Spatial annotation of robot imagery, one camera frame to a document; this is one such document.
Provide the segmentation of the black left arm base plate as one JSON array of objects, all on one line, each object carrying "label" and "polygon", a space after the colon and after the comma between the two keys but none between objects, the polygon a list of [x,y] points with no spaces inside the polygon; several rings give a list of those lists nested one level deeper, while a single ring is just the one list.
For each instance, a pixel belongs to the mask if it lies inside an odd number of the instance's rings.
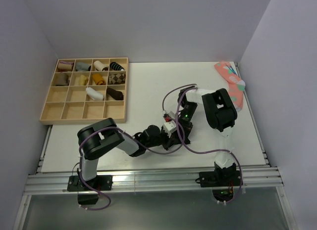
[{"label": "black left arm base plate", "polygon": [[[98,191],[109,191],[112,188],[112,177],[112,175],[97,175],[95,178],[86,181],[86,184]],[[90,191],[90,189],[80,181],[78,175],[75,175],[69,177],[67,191]]]}]

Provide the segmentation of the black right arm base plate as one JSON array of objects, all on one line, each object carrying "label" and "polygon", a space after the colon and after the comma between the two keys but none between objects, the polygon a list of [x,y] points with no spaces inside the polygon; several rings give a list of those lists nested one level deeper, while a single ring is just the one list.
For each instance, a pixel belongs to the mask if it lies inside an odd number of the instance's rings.
[{"label": "black right arm base plate", "polygon": [[239,186],[241,181],[240,172],[222,173],[221,171],[199,172],[195,182],[201,187],[229,187]]}]

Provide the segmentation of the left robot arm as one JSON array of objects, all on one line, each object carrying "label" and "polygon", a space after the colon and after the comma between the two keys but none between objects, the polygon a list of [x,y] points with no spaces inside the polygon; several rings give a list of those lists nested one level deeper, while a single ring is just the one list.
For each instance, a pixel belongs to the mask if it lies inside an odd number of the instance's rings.
[{"label": "left robot arm", "polygon": [[112,118],[107,118],[86,126],[77,133],[80,153],[79,185],[91,190],[97,183],[97,165],[99,158],[118,148],[128,156],[143,155],[148,148],[163,146],[168,149],[169,136],[161,128],[150,125],[144,131],[130,137],[120,131]]}]

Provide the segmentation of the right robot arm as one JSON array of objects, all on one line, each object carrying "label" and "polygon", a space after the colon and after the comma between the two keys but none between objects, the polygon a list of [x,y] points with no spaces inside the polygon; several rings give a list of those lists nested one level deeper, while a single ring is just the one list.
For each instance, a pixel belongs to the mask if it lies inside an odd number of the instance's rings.
[{"label": "right robot arm", "polygon": [[221,136],[224,145],[231,142],[231,134],[237,111],[226,89],[216,91],[200,89],[193,85],[180,90],[176,111],[180,114],[175,118],[176,130],[181,144],[194,154],[214,153],[214,179],[219,185],[226,185],[236,172],[241,172],[241,166],[236,156],[228,148],[218,148],[208,151],[195,151],[185,142],[187,135],[185,128],[192,126],[191,119],[197,106],[203,106],[208,125]]}]

